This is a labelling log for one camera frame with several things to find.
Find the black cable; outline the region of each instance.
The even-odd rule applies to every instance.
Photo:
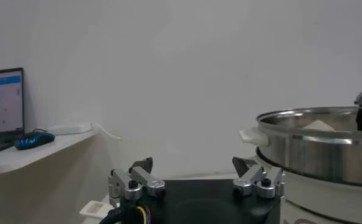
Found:
[[[121,209],[115,208],[108,212],[108,215],[101,220],[100,224],[115,224],[121,221]]]

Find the metal bracket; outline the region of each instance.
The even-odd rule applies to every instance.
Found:
[[[165,182],[154,178],[142,167],[133,167],[131,170],[131,177],[145,186],[148,195],[151,197],[163,198],[166,195]]]
[[[260,181],[266,173],[259,165],[252,166],[242,177],[233,180],[234,194],[237,197],[250,195],[253,190],[253,185]]]
[[[284,193],[284,174],[278,167],[272,167],[265,178],[256,185],[257,194],[262,198],[274,198]]]
[[[109,200],[112,206],[116,207],[116,198],[123,196],[130,201],[137,201],[142,197],[142,185],[131,179],[121,169],[111,171],[111,175],[108,177],[109,183]]]

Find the stainless steel pot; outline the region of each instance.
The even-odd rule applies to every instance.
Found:
[[[240,131],[267,162],[319,180],[362,186],[362,131],[355,107],[301,108],[265,113],[258,128]],[[335,131],[303,129],[320,120]]]

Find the white power strip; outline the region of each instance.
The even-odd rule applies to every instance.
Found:
[[[47,128],[47,131],[53,135],[76,135],[93,130],[91,123],[82,124],[62,124]]]

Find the white wall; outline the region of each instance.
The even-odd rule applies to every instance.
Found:
[[[76,161],[88,180],[144,156],[159,175],[231,170],[256,115],[352,104],[362,0],[0,0],[0,68],[14,66],[29,127],[97,121],[124,138],[82,145],[106,158]]]

